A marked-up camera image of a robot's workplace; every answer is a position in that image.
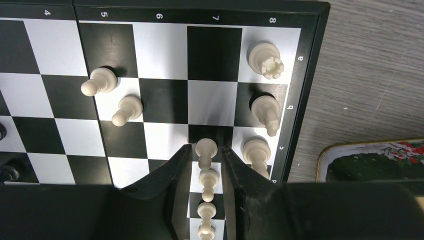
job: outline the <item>black chess piece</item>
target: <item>black chess piece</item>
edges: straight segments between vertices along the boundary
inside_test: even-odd
[[[5,126],[0,123],[0,141],[6,137],[7,133]]]
[[[25,175],[25,166],[17,159],[11,159],[0,166],[0,184],[16,181]]]

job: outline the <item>chessboard border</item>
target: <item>chessboard border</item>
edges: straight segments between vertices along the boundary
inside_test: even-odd
[[[306,111],[306,105],[309,98],[309,93],[311,91],[312,81],[315,74],[315,69],[318,62],[318,56],[321,49],[322,40],[324,37],[325,28],[327,25],[328,16],[330,13],[330,4],[328,2],[305,2],[305,1],[266,1],[266,2],[259,2],[255,0],[248,0],[248,1],[226,1],[226,0],[217,0],[217,1],[198,1],[198,0],[187,0],[184,2],[184,4],[180,4],[174,1],[167,1],[167,0],[156,0],[156,1],[150,1],[150,0],[121,0],[120,2],[114,2],[113,0],[74,0],[74,6],[76,9],[77,19],[78,21],[106,21],[106,22],[113,22],[113,21],[130,21],[130,22],[152,22],[152,23],[189,23],[193,20],[165,20],[155,17],[152,17],[149,19],[145,18],[134,18],[129,19],[128,15],[123,14],[122,11],[123,8],[132,8],[131,11],[134,11],[136,13],[136,9],[141,11],[145,11],[149,13],[155,13],[156,11],[165,11],[165,10],[181,10],[181,11],[193,11],[193,10],[199,10],[205,13],[206,17],[198,18],[196,21],[197,24],[207,24],[207,25],[239,25],[237,22],[237,19],[232,19],[232,21],[215,21],[216,19],[210,18],[211,13],[214,10],[216,11],[216,15],[219,13],[225,13],[225,12],[242,12],[241,14],[248,14],[255,12],[258,15],[261,15],[261,17],[265,17],[265,14],[272,14],[275,13],[277,15],[284,14],[284,13],[296,13],[296,14],[306,14],[309,16],[314,16],[315,26],[308,26],[309,28],[312,27],[314,29],[314,32],[312,32],[312,38],[313,42],[312,45],[308,47],[309,52],[304,52],[304,56],[309,56],[308,62],[304,64],[305,66],[305,73],[303,77],[303,86],[300,88],[300,96],[299,96],[299,102],[297,103],[297,108],[295,112],[293,127],[291,129],[291,136],[289,138],[289,144],[288,147],[284,147],[282,151],[280,151],[277,155],[283,155],[285,156],[285,159],[279,159],[279,163],[277,163],[277,156],[275,158],[274,167],[280,166],[281,170],[272,170],[272,176],[275,177],[276,174],[280,175],[277,179],[280,179],[279,181],[274,183],[281,184],[288,180],[290,169],[293,162],[293,157],[296,151],[296,145],[298,142],[298,138],[300,135],[303,117],[305,115]],[[98,13],[98,8],[104,9],[104,11],[109,10],[116,10],[116,14],[114,14],[114,18],[104,18],[104,16],[100,15]],[[259,23],[258,21],[252,21],[248,23],[249,26],[262,26],[262,27],[284,27],[285,24],[281,25],[281,22],[278,24],[272,24],[271,21],[269,23]],[[285,137],[279,137],[278,140],[278,146],[286,146],[284,143],[286,141]]]

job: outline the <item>black square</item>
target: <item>black square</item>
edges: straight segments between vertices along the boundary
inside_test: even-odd
[[[0,20],[0,73],[39,74],[23,21]]]
[[[81,93],[86,76],[42,75],[55,118],[97,120],[92,97]]]
[[[10,116],[8,105],[5,102],[2,91],[0,90],[0,116]]]
[[[147,159],[145,129],[142,122],[127,122],[115,126],[111,121],[100,121],[108,157]]]
[[[76,184],[111,185],[109,165],[104,156],[66,156]]]
[[[220,163],[222,160],[221,152],[225,146],[232,146],[233,127],[232,126],[210,126],[210,125],[188,125],[188,142],[195,144],[199,140],[208,138],[215,141],[218,145],[218,153],[212,158],[212,162]],[[199,161],[199,156],[193,149],[193,161]]]
[[[139,77],[131,24],[80,23],[79,30],[90,73],[109,66],[117,77]]]
[[[139,80],[146,123],[188,124],[188,89],[186,80]]]
[[[185,221],[185,238],[190,239],[190,218]]]
[[[200,192],[190,192],[189,197],[190,199],[190,218],[191,219],[201,219],[201,217],[198,215],[198,207],[199,204],[204,203],[202,199],[202,193]],[[213,200],[211,201],[213,205],[215,205],[216,208],[216,214],[212,219],[225,219],[225,209],[224,209],[224,197],[222,194],[215,193],[213,195]]]
[[[22,170],[21,176],[16,181],[19,183],[39,183],[33,165],[25,152],[0,152],[0,166],[11,164]]]
[[[65,154],[54,118],[13,117],[28,153]]]
[[[187,27],[188,79],[237,82],[242,29]]]
[[[151,173],[158,169],[160,166],[164,165],[168,160],[153,160],[148,159],[148,172]]]
[[[254,100],[265,95],[274,97],[279,103],[278,119],[281,121],[286,91],[287,85],[239,82],[235,101],[234,126],[264,128],[265,126],[253,117],[251,106]]]

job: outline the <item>white rook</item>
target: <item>white rook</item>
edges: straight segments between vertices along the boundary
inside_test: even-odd
[[[261,43],[255,46],[249,54],[251,69],[262,74],[266,79],[278,79],[284,71],[280,52],[271,43]]]

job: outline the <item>chess piece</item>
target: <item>chess piece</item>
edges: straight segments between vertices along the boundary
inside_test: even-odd
[[[201,198],[205,202],[214,199],[214,187],[220,181],[220,176],[213,169],[203,170],[199,175],[199,183],[203,186]]]
[[[217,155],[218,146],[214,140],[203,138],[197,142],[195,151],[199,156],[199,168],[208,170],[211,167],[212,158]]]
[[[199,234],[208,234],[213,230],[211,219],[217,214],[215,205],[210,202],[202,202],[197,208],[197,214],[201,217]]]
[[[11,159],[0,166],[0,185],[8,181],[16,181],[27,172],[28,166],[18,159]]]
[[[121,127],[130,119],[140,117],[143,112],[143,105],[137,98],[126,96],[119,101],[119,110],[113,115],[112,123],[117,127]]]
[[[253,117],[266,127],[266,132],[270,137],[277,135],[280,128],[278,113],[280,105],[272,96],[260,96],[251,105]]]
[[[117,87],[117,83],[117,76],[115,76],[113,71],[105,67],[99,67],[94,69],[90,79],[81,85],[81,92],[89,97],[99,92],[109,93]]]
[[[266,79],[278,79],[284,71],[280,52],[271,43],[261,43],[255,46],[249,54],[251,69],[262,74]]]
[[[266,179],[270,179],[267,161],[271,157],[271,149],[264,140],[253,139],[243,146],[243,158],[251,164],[251,168]]]
[[[215,238],[215,229],[211,227],[210,232],[204,234],[203,232],[199,231],[197,235],[200,240],[212,240]]]
[[[5,137],[6,137],[6,135],[8,134],[8,131],[6,130],[6,128],[5,128],[5,126],[3,126],[1,123],[0,123],[0,141],[2,140],[2,139],[4,139]]]

